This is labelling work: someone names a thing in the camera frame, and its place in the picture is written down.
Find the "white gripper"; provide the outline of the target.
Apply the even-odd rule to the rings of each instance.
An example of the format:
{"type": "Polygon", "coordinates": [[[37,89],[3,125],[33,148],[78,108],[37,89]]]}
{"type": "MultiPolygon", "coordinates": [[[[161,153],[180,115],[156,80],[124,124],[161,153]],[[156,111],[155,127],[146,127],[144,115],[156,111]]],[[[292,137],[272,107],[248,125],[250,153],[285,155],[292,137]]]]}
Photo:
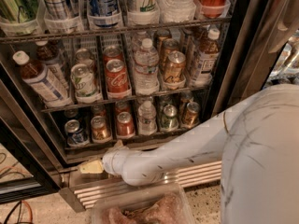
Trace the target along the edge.
{"type": "Polygon", "coordinates": [[[127,147],[123,144],[122,140],[118,140],[113,149],[103,156],[102,162],[100,160],[83,162],[78,166],[79,171],[82,174],[102,174],[105,169],[111,175],[120,175],[127,147]]]}

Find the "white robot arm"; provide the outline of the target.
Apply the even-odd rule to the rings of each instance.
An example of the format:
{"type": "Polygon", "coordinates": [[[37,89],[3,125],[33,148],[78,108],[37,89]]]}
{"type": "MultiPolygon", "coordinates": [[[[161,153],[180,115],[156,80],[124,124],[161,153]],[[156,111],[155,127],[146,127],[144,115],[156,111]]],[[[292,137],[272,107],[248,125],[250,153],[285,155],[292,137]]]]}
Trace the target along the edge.
{"type": "Polygon", "coordinates": [[[299,86],[279,84],[152,151],[113,147],[103,169],[130,186],[221,162],[221,224],[299,224],[299,86]]]}

